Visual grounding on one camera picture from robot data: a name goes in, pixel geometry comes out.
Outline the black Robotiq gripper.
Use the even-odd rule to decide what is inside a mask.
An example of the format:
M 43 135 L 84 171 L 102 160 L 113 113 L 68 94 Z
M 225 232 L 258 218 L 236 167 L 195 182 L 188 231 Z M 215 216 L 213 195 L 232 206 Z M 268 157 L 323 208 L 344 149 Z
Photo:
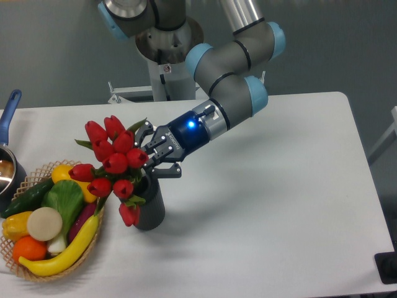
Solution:
M 154 168 L 161 163 L 183 161 L 195 150 L 206 145 L 210 136 L 205 126 L 195 113 L 185 113 L 166 125 L 159 126 L 155 131 L 152 123 L 141 120 L 132 125 L 135 134 L 135 146 L 140 147 L 143 140 L 153 135 L 143 147 L 150 156 L 145 163 L 145 173 L 154 179 L 174 179 L 182 176 L 181 166 L 174 163 L 170 168 Z

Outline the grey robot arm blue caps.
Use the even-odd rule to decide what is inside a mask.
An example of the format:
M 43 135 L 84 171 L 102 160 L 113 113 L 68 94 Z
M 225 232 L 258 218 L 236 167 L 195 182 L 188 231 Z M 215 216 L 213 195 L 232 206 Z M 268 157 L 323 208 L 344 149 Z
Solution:
M 248 71 L 285 49 L 278 24 L 266 22 L 256 1 L 222 1 L 233 41 L 214 48 L 188 17 L 185 1 L 101 1 L 107 28 L 121 40 L 134 38 L 146 60 L 155 101 L 207 100 L 166 125 L 144 124 L 137 145 L 149 155 L 142 171 L 154 178 L 178 178 L 180 162 L 246 119 L 268 102 L 261 79 Z

